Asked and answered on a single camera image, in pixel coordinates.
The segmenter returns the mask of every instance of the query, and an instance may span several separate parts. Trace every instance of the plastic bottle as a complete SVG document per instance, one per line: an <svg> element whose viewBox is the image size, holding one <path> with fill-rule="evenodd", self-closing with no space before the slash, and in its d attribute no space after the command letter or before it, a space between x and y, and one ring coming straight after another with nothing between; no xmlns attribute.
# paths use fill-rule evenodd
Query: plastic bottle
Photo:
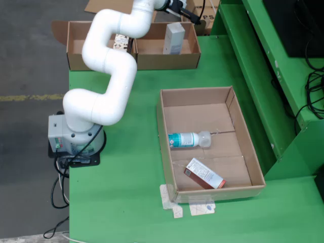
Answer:
<svg viewBox="0 0 324 243"><path fill-rule="evenodd" d="M172 133L169 134L170 148L187 148L199 145L202 148L210 147L212 136L208 131L200 133Z"/></svg>

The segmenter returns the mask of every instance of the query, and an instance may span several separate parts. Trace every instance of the cardboard box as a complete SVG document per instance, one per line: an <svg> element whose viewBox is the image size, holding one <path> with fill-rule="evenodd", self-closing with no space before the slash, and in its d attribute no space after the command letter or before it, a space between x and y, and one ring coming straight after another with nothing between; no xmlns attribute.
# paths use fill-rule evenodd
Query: cardboard box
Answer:
<svg viewBox="0 0 324 243"><path fill-rule="evenodd" d="M164 55L167 24L169 23L152 23L144 37L135 39L138 70L197 68L201 51L193 24L181 23L186 31L181 54Z"/></svg>
<svg viewBox="0 0 324 243"><path fill-rule="evenodd" d="M194 6L196 8L203 8L203 4L204 4L204 0L187 0L188 2L189 1L192 1ZM219 3L220 3L220 0L206 0L205 2L205 7L213 7L216 9L218 8L219 6Z"/></svg>
<svg viewBox="0 0 324 243"><path fill-rule="evenodd" d="M157 125L171 201L203 203L258 195L264 177L232 87L161 90ZM210 131L210 148L169 148L168 133ZM204 189L184 174L192 158L226 180L221 189Z"/></svg>
<svg viewBox="0 0 324 243"><path fill-rule="evenodd" d="M211 2L209 0L206 0L205 9L200 20L201 25L195 24L194 26L196 34L198 36L211 34L220 1L213 0L212 3L214 5L214 8L212 7ZM187 0L186 9L193 12L194 14L200 16L202 8L203 0ZM181 16L181 21L189 22L190 20L188 20L184 16Z"/></svg>
<svg viewBox="0 0 324 243"><path fill-rule="evenodd" d="M52 32L57 41L66 45L66 55L70 70L90 70L82 59L82 47L91 26L91 21L53 21ZM115 34L108 47L113 48ZM136 59L136 44L133 42L132 56Z"/></svg>
<svg viewBox="0 0 324 243"><path fill-rule="evenodd" d="M90 13L98 13L103 9L113 9L125 14L130 14L133 7L134 0L89 0L85 11ZM154 11L152 16L152 23L155 21L157 11Z"/></svg>

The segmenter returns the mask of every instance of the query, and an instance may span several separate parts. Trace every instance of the cable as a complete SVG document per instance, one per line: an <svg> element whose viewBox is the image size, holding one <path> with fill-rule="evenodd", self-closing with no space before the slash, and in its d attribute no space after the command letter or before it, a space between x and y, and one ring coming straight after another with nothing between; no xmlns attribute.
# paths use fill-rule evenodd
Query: cable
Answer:
<svg viewBox="0 0 324 243"><path fill-rule="evenodd" d="M294 129L295 129L295 133L297 135L297 128L296 128L296 124L297 124L297 117L298 115L300 114L300 112L302 111L303 108L305 107L308 107L308 109L313 112L313 114L319 118L319 119L324 119L324 117L322 115L324 115L324 109L320 109L320 108L317 108L315 107L313 104L317 103L318 101L320 100L323 100L324 97L320 98L320 99L317 99L315 101L311 101L311 93L313 92L317 92L317 91L324 91L324 67L321 67L321 68L318 68L318 67L314 67L310 61L309 61L309 58L308 58L308 55L307 55L307 50L308 50L308 46L309 46L309 43L313 40L314 38L314 32L308 28L299 18L298 18L298 15L296 13L296 4L295 4L295 9L294 9L294 13L295 13L295 16L298 20L298 22L312 35L312 37L309 39L309 41L307 42L306 44L306 47L305 47L305 60L306 60L306 63L307 65L309 66L309 68L313 69L313 72L309 73L308 75L308 78L307 78L307 82L306 82L306 85L305 85L305 90L306 90L306 105L302 106L296 116L295 116L295 120L294 120Z"/></svg>
<svg viewBox="0 0 324 243"><path fill-rule="evenodd" d="M54 168L57 171L57 173L59 173L61 176L63 176L63 173L59 170L59 167L57 165L57 159L58 159L58 155L56 152L55 157L54 157Z"/></svg>
<svg viewBox="0 0 324 243"><path fill-rule="evenodd" d="M61 187L61 190L62 190L62 184L61 184L61 175L59 174L59 182L60 182L60 187ZM67 196L64 194L64 197L65 199L67 200L68 203L70 203L69 199L67 198Z"/></svg>
<svg viewBox="0 0 324 243"><path fill-rule="evenodd" d="M66 171L69 168L70 164L73 162L73 160L78 157L91 143L92 141L98 136L99 132L101 131L101 129L103 128L103 125L101 125L98 129L98 131L96 132L96 134L92 137L92 139L83 147L83 149L81 149L66 165L65 169L64 169L64 173L63 173L63 178L62 178L62 196L63 196L63 200L64 202L69 205L69 203L65 200L64 197L64 178L66 175Z"/></svg>
<svg viewBox="0 0 324 243"><path fill-rule="evenodd" d="M51 204L52 204L52 206L53 206L55 209L64 209L64 208L68 207L68 205L64 205L64 206L60 206L60 207L59 207L59 206L56 206L56 205L54 204L54 201L53 201L54 189L55 189L55 186L56 186L58 180L59 180L59 177L56 178L56 180L54 181L54 184L53 184L53 186L52 186L52 190L51 190Z"/></svg>
<svg viewBox="0 0 324 243"><path fill-rule="evenodd" d="M323 100L323 99L324 99L324 97L322 97L322 98L320 98L320 99L318 99L318 100L315 100L315 101L312 102L311 104L315 104L315 103L317 103L318 101ZM296 133L296 135L298 134L298 133L297 133L297 129L296 129L297 117L298 117L299 113L302 111L302 109L304 109L306 106L308 106L308 104L302 106L302 108L299 109L299 111L297 112L297 114L296 114L296 116L295 116L295 124L294 124L294 126L295 126L295 133Z"/></svg>
<svg viewBox="0 0 324 243"><path fill-rule="evenodd" d="M205 10L205 3L206 3L206 0L204 0L204 3L202 4L202 9L201 9L201 14L199 16L199 19L201 19L201 17L203 16L203 12Z"/></svg>
<svg viewBox="0 0 324 243"><path fill-rule="evenodd" d="M84 146L84 148L83 149L81 149L68 163L67 163L67 165L66 165L66 167L65 167L65 169L64 169L64 173L63 173L63 178L62 178L62 184L61 184L61 189L62 189L62 195L63 195L63 200L64 200L64 202L66 203L66 205L65 206L62 206L62 207L57 207L57 206L55 206L54 205L54 202L53 202L53 193L54 193L54 189L55 189L55 186L56 186L56 184L57 184L57 181L58 180L60 180L60 174L59 174L59 177L55 180L55 182L54 182L54 184L53 184L53 187L52 187L52 191L51 191L51 203L52 203L52 206L53 207L55 207L55 208L58 208L58 209L63 209L63 208L66 208L66 207L68 207L69 206L69 203L67 202L68 201L68 199L67 198L65 198L65 194L64 194L64 179L65 179L65 177L67 177L67 175L66 175L66 171L67 171L67 169L69 168L69 166L70 166L70 164L73 162L73 160L76 158L76 157L78 157L92 142L93 142L93 140L98 136L98 134L99 134L99 132L101 131L101 129L103 128L103 126L100 126L99 127L99 129L98 129L98 131L96 132L96 134L93 136L93 138ZM59 169L58 169L58 164L56 163L57 161L55 161L55 168L59 171ZM64 219L64 220L62 220L62 221L60 221L54 228L52 228L52 229L49 229L48 231L46 231L44 234L43 234L43 237L45 238L45 239L51 239L53 236L54 236L54 234L55 234L55 232L56 232L56 229L61 225L61 224L63 224L65 221L67 221L67 220L69 220L69 217L67 217L66 219ZM49 233L50 231L53 231L53 233L52 233L52 235L50 236L50 237L47 237L47 236L45 236L47 233ZM81 242L81 243L85 243L85 242L83 242L83 241L77 241L77 240L73 240L73 239L69 239L69 240L71 240L71 241L74 241L74 242Z"/></svg>
<svg viewBox="0 0 324 243"><path fill-rule="evenodd" d="M59 227L59 226L61 226L65 221L67 221L67 220L69 220L69 216L66 218L66 219L63 219L62 221L60 221L54 228L52 228L52 229L49 229L48 231L46 231L44 234L43 234L43 237L45 238L45 239L51 239L53 236L54 236L54 234L55 234L55 231L56 231L56 229ZM47 237L47 236L45 236L47 233L49 233L49 232L51 232L51 231L53 231L53 233L52 233L52 235L50 236L50 237Z"/></svg>
<svg viewBox="0 0 324 243"><path fill-rule="evenodd" d="M70 234L69 231L63 231L63 232L62 232L62 236L63 236L64 238L66 238L66 239L68 239L68 240L70 240L70 241L72 241L72 242L77 242L77 243L86 243L86 242L84 242L84 241L80 241L80 240L76 240L76 239L71 239L71 238L69 238L69 237L67 237L67 236L64 235L64 234L66 234L66 233L69 233L69 234Z"/></svg>

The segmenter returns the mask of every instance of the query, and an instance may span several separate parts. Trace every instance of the concrete floor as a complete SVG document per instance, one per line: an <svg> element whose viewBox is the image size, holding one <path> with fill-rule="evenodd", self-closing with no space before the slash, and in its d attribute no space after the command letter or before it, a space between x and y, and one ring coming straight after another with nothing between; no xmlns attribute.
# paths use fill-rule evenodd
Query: concrete floor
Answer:
<svg viewBox="0 0 324 243"><path fill-rule="evenodd" d="M65 47L54 39L51 21L92 20L87 2L0 0L0 238L43 234L68 215L50 203L57 173L47 157L48 116L62 110L56 94L68 90ZM156 17L168 20L177 18Z"/></svg>

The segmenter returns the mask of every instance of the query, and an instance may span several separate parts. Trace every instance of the bottle label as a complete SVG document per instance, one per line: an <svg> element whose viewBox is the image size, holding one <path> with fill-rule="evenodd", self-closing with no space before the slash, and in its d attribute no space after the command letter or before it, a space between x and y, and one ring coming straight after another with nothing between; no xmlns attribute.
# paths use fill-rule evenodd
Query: bottle label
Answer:
<svg viewBox="0 0 324 243"><path fill-rule="evenodd" d="M185 148L194 145L193 133L172 133L168 136L170 148Z"/></svg>

